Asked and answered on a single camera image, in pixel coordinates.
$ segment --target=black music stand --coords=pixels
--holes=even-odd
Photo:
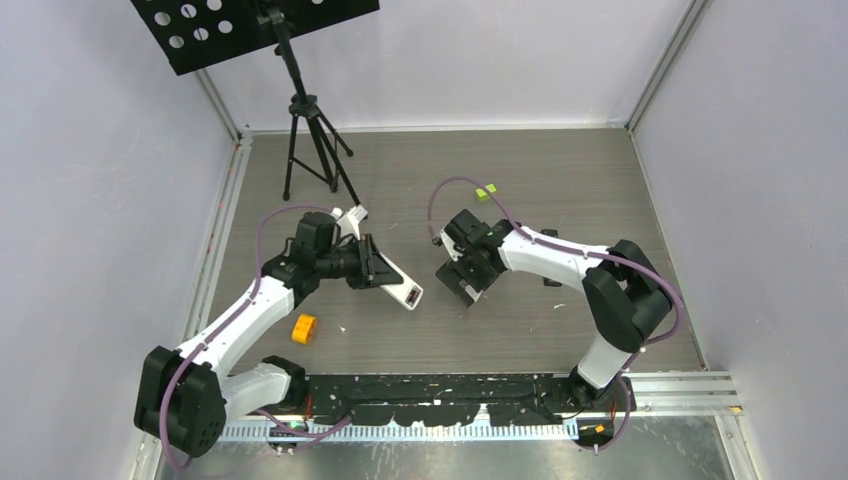
[[[353,156],[353,151],[318,107],[317,97],[306,93],[290,41],[300,35],[377,11],[380,8],[379,0],[131,1],[177,75],[278,44],[275,53],[283,57],[296,92],[289,106],[292,129],[283,199],[290,198],[292,167],[297,163],[327,183],[332,192],[338,189],[338,179],[341,177],[354,203],[360,204],[335,145],[341,144],[348,156]],[[309,127],[323,174],[294,157],[300,117],[306,120]],[[324,126],[332,134],[333,144]],[[335,172],[330,167],[330,160]]]

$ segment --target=black tripod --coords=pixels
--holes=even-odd
[[[342,163],[339,161],[335,145],[330,144],[330,139],[327,138],[327,133],[324,131],[322,123],[327,126],[328,130],[330,130],[330,133],[333,135],[333,140],[337,142],[337,144],[341,144],[348,157],[353,156],[353,150],[347,146],[341,136],[339,136],[336,129],[333,128],[333,125],[330,124],[330,121],[327,120],[324,112],[318,108],[318,97],[306,94],[306,87],[303,86],[303,80],[300,78],[300,69],[297,66],[297,60],[294,58],[294,52],[291,48],[291,27],[286,22],[279,9],[274,7],[269,10],[269,16],[274,27],[274,33],[279,41],[279,45],[274,50],[274,53],[283,57],[283,61],[286,62],[286,68],[288,68],[289,76],[291,76],[296,92],[294,96],[292,96],[292,104],[289,106],[289,113],[292,115],[292,129],[291,135],[289,136],[289,156],[286,164],[286,187],[285,190],[283,190],[283,200],[287,201],[291,197],[289,190],[291,188],[292,166],[297,163],[301,167],[305,168],[306,171],[315,175],[322,182],[329,185],[331,192],[338,190],[339,177],[341,176],[345,187],[347,187],[347,191],[350,193],[350,197],[353,199],[353,203],[359,205],[359,197],[356,195],[356,191],[353,189],[353,185],[351,185],[350,179],[348,178]],[[315,150],[318,151],[318,159],[321,161],[321,168],[324,170],[323,175],[316,172],[294,156],[294,145],[297,138],[297,123],[300,117],[306,119],[306,124],[309,126],[309,134],[312,136],[312,141],[315,143]],[[335,173],[333,173],[330,168],[330,162],[327,160],[328,153],[330,158],[333,160],[333,165],[336,169]]]

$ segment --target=yellow-green block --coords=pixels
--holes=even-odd
[[[493,184],[493,183],[486,185],[486,189],[488,189],[490,192],[492,192],[492,194],[495,194],[498,191],[498,189],[495,188],[495,184]],[[478,202],[485,202],[486,200],[489,199],[489,194],[486,193],[486,190],[483,190],[482,188],[478,188],[474,193],[477,196]]]

